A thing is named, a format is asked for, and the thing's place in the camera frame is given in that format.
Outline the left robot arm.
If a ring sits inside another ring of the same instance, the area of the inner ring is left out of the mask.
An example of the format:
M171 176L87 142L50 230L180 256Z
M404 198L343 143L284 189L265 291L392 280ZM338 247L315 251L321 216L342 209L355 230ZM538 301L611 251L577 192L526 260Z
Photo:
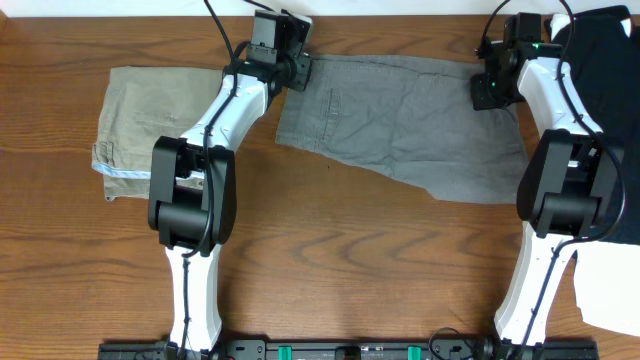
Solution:
M246 43L237 52L247 57L232 56L201 119L179 137L160 137L152 151L148 223L171 267L170 359L206 359L218 343L219 259L237 212L236 152L283 89L305 90L312 69L301 45Z

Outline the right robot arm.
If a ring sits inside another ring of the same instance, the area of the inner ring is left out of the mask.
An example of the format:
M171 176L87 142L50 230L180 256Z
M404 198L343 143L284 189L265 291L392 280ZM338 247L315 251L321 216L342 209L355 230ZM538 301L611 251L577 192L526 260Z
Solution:
M502 352L533 354L546 339L546 322L568 259L594 234L617 180L622 150L602 142L571 79L560 45L540 40L483 39L485 63L471 79L477 110L525 102L540 140L518 185L522 247L507 295L494 317Z

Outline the grey shorts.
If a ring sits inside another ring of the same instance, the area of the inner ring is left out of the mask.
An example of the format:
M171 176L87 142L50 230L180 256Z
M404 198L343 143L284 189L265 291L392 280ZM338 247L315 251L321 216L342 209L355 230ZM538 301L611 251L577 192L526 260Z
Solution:
M290 91L276 141L417 186L437 200L512 204L528 156L515 107L476 111L479 64L322 55Z

